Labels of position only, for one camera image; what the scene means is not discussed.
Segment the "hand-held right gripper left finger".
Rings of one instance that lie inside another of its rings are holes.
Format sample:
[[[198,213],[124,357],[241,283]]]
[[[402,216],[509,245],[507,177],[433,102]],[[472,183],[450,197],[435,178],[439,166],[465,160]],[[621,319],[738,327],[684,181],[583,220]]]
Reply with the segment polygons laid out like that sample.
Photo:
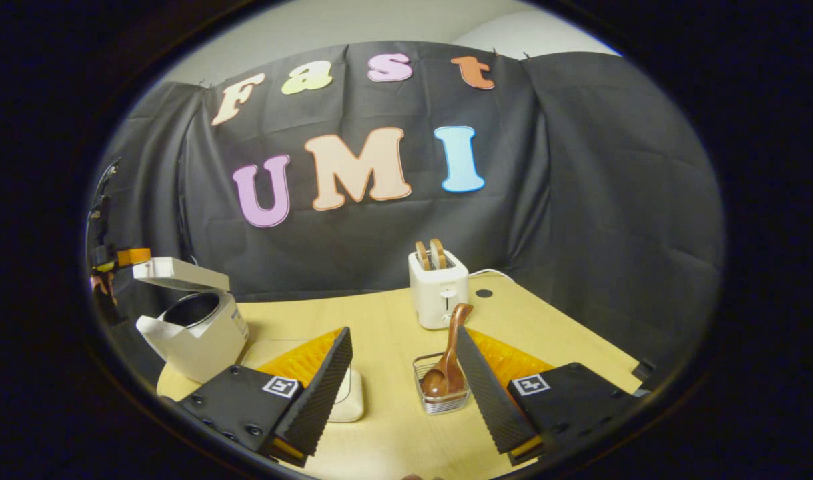
[[[345,326],[257,369],[230,365],[177,402],[177,412],[214,434],[303,467],[317,445],[353,357]]]

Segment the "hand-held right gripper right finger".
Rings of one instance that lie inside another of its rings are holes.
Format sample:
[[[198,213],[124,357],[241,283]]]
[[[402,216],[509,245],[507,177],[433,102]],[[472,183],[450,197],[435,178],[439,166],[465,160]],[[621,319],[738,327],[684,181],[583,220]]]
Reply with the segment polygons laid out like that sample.
[[[479,331],[458,332],[458,359],[480,415],[511,465],[577,449],[638,406],[578,362],[549,367]]]

